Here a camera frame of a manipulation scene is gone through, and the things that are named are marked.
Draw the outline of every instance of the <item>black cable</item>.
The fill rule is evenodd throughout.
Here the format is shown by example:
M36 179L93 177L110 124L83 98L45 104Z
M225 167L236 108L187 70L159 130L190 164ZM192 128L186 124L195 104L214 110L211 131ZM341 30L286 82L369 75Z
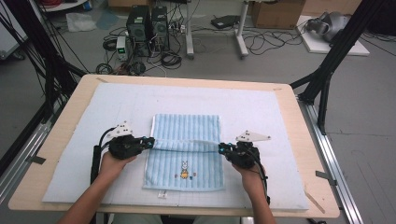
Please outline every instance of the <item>black cable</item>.
M396 54L394 54L394 53L392 53L392 52L390 52L390 51L388 51L388 50L386 50L386 49L383 49L383 48L379 47L377 44L375 44L375 43L373 43L373 42L371 42L371 41L369 41L369 40L367 40L367 39L365 39L365 38L363 38L363 37L361 37L361 39L364 40L364 41L366 41L367 43L370 43L370 44L376 46L376 47L379 48L379 49L384 50L386 53L388 53L388 54L390 54L390 55L392 55L392 56L396 56Z
M9 26L10 22L6 22L5 21L5 17L2 14L0 14L0 23L2 23L3 26L8 30L8 32L15 38L15 40L20 45L20 47L25 49L26 56L30 59L30 61L32 62L33 67L35 68L35 73L37 75L37 79L38 79L40 88L43 91L43 93L46 94L46 92L44 90L44 87L43 87L43 85L41 83L41 79L38 77L38 76L45 77L45 75L43 74L41 69L38 67L38 65L35 63L35 60L32 58L31 51L27 49L27 46L26 46L25 42L23 42L23 40L20 39L20 35L18 34L18 32L16 30L14 30L12 27Z
M299 29L299 34L292 34L291 32L281 31L259 32L256 30L251 30L254 27L246 27L250 30L245 29L245 31L257 33L255 35L243 34L244 40L252 39L252 44L250 44L249 46L247 45L247 49L249 49L249 51L254 55L263 55L268 50L279 49L284 47L285 45L301 45L303 43L302 35L305 33L305 25L307 22L308 21L303 21L296 26L296 28ZM257 39L260 39L262 43L259 47L254 47L256 45ZM265 44L268 44L272 47L264 49L263 47Z
M103 48L108 51L114 51L117 49L117 38L116 39L108 39L103 42Z
M189 21L192 19L192 16L194 15L195 10L198 8L198 6L199 6L200 3L201 3L201 0L198 0L198 3L197 3L197 5L195 6L195 9L194 9L194 11L191 13L191 16L187 19L186 24L187 24L187 22L189 22Z
M384 42L396 42L396 36L389 37L389 35L379 35L379 34L375 34L370 31L364 32L363 35L368 38L375 38L375 39L378 39L378 40L384 41Z
M107 41L110 39L117 39L119 36L126 36L126 35L122 35L122 33L125 32L126 30L127 29L125 26L114 29L114 30L110 31L107 36L103 37L103 40Z
M91 184L93 183L93 181L96 179L96 177L99 175L99 168L100 168L100 161L102 159L102 142L103 139L105 138L105 136L113 131L116 128L110 128L108 130L106 130L99 141L99 145L98 146L94 146L93 147L93 153L92 153L92 166L91 166ZM96 213L93 214L93 217L90 221L91 224L96 223Z
M228 28L228 29L221 29L221 30L219 30L219 29L213 29L213 28L207 28L207 27L201 27L201 28L199 28L199 29L196 29L196 30L191 30L192 32L198 32L198 31L213 31L213 32L225 32L225 31L231 31L231 30L234 30L235 28L234 28L234 25L233 26L230 26L230 28Z
M102 75L102 74L107 74L108 75L108 74L113 73L113 68L108 63L99 63L96 66L95 73L96 74L100 74L100 75Z
M10 26L10 27L13 27L13 26L12 26L12 21L11 21L11 18L9 17L9 15L8 15L7 9L6 9L6 7L3 5L3 1L0 1L0 4L1 4L3 10L6 12L6 15L7 15L7 18L8 18L8 24L7 24L7 25Z
M36 7L38 8L41 17L47 18L47 14L48 14L48 13L47 13L46 8L45 8L45 7L39 6L37 3L35 3L35 5L36 5ZM62 39L62 41L66 44L66 46L70 49L70 51L72 51L73 55L76 57L76 59L78 60L78 62L79 62L79 63L82 65L82 67L85 69L85 72L86 72L86 73L90 73L90 71L88 70L88 68L84 65L84 63L81 61L81 59L80 59L80 58L77 56L77 54L73 51L73 49L70 47L69 43L64 39L64 37L62 36L62 34L59 32L59 30L55 28L55 26L53 25L52 21L49 20L49 19L47 19L47 21L49 22L49 25L50 25L50 27L52 28L52 31L53 31L54 33L57 33L58 36ZM57 35L53 36L53 39L54 39L55 43L57 43L58 50L59 50L59 52L61 53L62 57L64 58L63 50L62 50L61 44L60 44L60 42L59 42L59 40L58 40L58 38L57 38Z
M165 52L161 56L161 65L167 69L178 69L181 66L181 57L172 53L172 52Z
M178 4L177 8L178 8L178 13L180 14L180 19L181 19L181 24L183 24L184 22L184 17L183 17L183 13L181 13L181 8L180 8L181 4Z
M260 158L257 158L254 153L252 153L250 150L247 151L247 154L254 160L255 164L259 166L260 168L260 179L262 180L262 184L264 186L264 195L266 197L266 201L268 204L271 202L270 196L268 196L268 185L267 185L267 179L268 176L266 175L264 168L262 167L262 163L260 162Z

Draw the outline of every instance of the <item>human arm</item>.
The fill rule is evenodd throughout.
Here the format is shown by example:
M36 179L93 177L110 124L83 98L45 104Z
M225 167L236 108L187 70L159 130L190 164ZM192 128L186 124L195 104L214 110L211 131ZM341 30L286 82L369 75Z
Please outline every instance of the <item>human arm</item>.
M253 217L255 224L276 223L271 209L266 201L264 185L257 166L251 169L243 169L233 164L233 168L242 176L242 184L251 201L253 207Z
M57 223L90 223L111 184L119 177L125 165L134 159L135 157L119 160L106 152L99 175Z

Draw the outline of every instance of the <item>cloth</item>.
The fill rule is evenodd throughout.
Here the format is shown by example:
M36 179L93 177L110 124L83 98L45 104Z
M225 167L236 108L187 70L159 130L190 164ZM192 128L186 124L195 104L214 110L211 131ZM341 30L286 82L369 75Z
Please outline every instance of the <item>cloth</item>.
M219 116L154 117L154 148L146 163L146 189L212 191L224 189Z

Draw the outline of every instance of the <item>gray floor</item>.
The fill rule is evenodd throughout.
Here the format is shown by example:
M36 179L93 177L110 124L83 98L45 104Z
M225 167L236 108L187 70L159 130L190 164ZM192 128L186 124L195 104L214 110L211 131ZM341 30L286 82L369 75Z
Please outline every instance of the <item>gray floor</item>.
M103 10L91 14L95 21ZM199 22L209 26L213 17ZM105 51L103 37L125 20L118 20L109 30L65 33L64 38L90 71L102 63ZM396 53L396 44L371 39L378 46ZM336 70L330 90L326 128L334 153L340 162L346 182L360 210L364 223L396 221L396 95L395 56L364 40L369 57L347 56ZM202 32L194 34L195 59L185 57L177 70L152 69L145 76L183 77L252 82L291 83L318 68L325 55L308 53L304 44L270 50L263 55L250 54L240 60L231 34ZM79 66L65 49L67 60ZM44 99L29 61L0 61L0 156L9 148ZM304 88L295 90L299 93ZM60 213L17 212L7 208L9 196L0 205L2 223L53 223ZM300 218L278 218L278 223L307 223ZM343 216L328 223L346 223Z

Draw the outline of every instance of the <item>aluminum frame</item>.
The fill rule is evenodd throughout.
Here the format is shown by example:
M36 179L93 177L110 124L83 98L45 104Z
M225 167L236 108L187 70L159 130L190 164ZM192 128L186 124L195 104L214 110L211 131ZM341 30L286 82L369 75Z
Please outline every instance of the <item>aluminum frame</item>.
M332 150L332 145L330 144L329 138L327 137L327 135L321 133L321 130L318 126L317 110L313 105L303 105L302 109L305 110L306 115L309 117L309 123L318 142L321 156L327 165L326 168L329 171L329 176L331 179L337 181L337 185L334 187L337 190L338 198L343 205L343 211L345 212L349 223L363 224L361 214L358 210L357 205L355 204L355 201L353 200L352 194L349 191L340 165L335 158L335 154Z

